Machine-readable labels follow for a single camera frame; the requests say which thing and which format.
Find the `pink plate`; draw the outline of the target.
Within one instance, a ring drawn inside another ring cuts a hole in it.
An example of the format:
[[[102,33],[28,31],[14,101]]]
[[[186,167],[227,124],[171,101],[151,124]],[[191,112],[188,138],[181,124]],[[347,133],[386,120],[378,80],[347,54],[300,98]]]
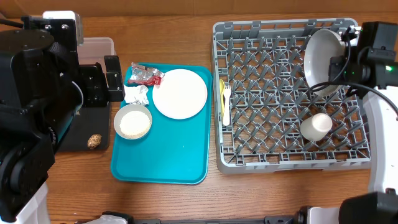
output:
[[[205,81],[187,69],[165,72],[161,83],[152,90],[152,100],[157,110],[172,119],[195,116],[204,107],[207,96]]]

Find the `white cup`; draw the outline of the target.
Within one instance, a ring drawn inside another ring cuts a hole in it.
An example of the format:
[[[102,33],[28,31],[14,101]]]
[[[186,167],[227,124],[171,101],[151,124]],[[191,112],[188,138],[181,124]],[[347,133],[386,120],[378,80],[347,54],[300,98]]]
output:
[[[309,141],[319,141],[326,136],[332,126],[332,119],[327,114],[318,113],[302,122],[300,133]]]

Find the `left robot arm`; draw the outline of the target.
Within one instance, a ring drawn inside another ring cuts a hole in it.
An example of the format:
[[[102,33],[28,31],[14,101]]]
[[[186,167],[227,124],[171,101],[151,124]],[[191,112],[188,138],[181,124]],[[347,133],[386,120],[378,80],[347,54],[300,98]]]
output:
[[[83,65],[83,26],[73,11],[2,20],[1,222],[48,223],[47,178],[69,130],[77,139],[107,136],[98,122],[124,99],[119,58]]]

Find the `yellow spoon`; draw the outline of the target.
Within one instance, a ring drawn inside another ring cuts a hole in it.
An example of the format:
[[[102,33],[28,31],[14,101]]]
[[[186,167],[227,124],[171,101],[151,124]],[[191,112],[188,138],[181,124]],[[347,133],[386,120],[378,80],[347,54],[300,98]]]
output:
[[[220,100],[221,100],[221,116],[224,115],[224,88],[225,83],[222,79],[219,79],[219,86],[220,86]]]

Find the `brown food scrap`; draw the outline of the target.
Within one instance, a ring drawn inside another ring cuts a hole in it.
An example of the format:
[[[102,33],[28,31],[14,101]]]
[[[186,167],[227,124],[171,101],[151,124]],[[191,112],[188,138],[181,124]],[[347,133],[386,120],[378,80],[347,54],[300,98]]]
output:
[[[95,149],[101,144],[101,135],[100,134],[93,134],[88,142],[87,142],[87,147],[89,149]]]

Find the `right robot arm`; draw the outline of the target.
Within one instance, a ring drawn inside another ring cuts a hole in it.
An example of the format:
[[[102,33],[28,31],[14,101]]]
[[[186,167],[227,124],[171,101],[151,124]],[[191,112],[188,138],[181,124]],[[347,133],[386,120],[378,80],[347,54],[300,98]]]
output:
[[[371,175],[368,194],[346,199],[339,223],[397,223],[397,24],[365,22],[358,43],[330,60],[329,80],[363,101]]]

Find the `grey plate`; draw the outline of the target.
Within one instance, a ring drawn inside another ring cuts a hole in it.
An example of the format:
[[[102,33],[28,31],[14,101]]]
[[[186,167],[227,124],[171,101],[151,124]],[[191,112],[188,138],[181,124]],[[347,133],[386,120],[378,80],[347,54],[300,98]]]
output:
[[[308,87],[319,83],[335,82],[346,69],[345,43],[328,29],[316,31],[305,49],[304,73]]]

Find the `pink fork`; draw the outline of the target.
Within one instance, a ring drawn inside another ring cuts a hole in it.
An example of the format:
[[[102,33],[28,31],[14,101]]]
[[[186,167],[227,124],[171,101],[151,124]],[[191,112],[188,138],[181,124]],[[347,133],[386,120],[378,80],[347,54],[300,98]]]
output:
[[[231,96],[230,85],[226,85],[224,87],[223,96],[224,96],[223,125],[228,126],[230,124],[230,111],[229,111],[229,98]]]

